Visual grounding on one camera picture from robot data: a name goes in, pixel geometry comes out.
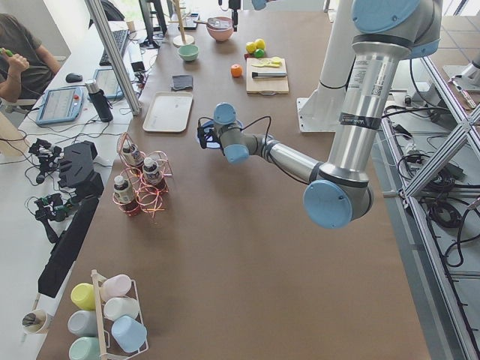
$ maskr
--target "light blue cup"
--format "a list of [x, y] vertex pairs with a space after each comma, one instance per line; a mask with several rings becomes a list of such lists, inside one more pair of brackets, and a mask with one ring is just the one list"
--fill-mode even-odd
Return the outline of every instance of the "light blue cup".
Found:
[[98, 360], [100, 358], [100, 343], [97, 337], [79, 337], [68, 351], [70, 360]]
[[147, 329], [140, 322], [124, 315], [113, 323], [112, 336], [123, 351], [133, 353], [147, 340]]

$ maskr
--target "orange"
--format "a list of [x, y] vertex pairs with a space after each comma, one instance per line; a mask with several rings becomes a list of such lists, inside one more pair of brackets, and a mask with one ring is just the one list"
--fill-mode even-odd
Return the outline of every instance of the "orange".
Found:
[[240, 64], [233, 64], [230, 67], [230, 73], [233, 77], [240, 77], [243, 74], [243, 68]]

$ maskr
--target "computer mouse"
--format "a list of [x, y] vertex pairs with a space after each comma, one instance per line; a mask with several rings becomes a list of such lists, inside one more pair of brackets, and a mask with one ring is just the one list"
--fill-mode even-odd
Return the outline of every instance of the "computer mouse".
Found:
[[82, 81], [82, 80], [83, 80], [83, 76], [80, 75], [79, 73], [69, 73], [65, 77], [65, 81], [67, 83], [78, 83], [79, 81]]

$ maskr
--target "keyboard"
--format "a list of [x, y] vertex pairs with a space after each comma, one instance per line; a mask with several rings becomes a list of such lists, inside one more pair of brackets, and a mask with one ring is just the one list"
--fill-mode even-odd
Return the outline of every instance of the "keyboard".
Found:
[[[118, 51], [123, 56], [125, 52], [125, 48], [127, 47], [127, 40], [128, 40], [128, 30], [115, 30], [112, 31], [113, 40], [117, 44]], [[102, 57], [100, 59], [99, 65], [100, 66], [108, 66], [111, 65], [110, 59], [107, 55], [107, 51], [103, 51]]]

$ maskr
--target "lemon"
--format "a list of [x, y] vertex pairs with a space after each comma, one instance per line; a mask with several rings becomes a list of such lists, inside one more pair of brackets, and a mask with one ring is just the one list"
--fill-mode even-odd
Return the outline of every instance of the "lemon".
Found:
[[245, 49], [247, 50], [247, 53], [253, 54], [255, 53], [255, 50], [257, 49], [257, 45], [253, 41], [247, 42], [247, 45], [245, 46]]
[[265, 50], [265, 46], [266, 46], [265, 40], [263, 40], [263, 39], [256, 39], [256, 40], [254, 41], [254, 44], [255, 44], [255, 46], [256, 46], [257, 49]]

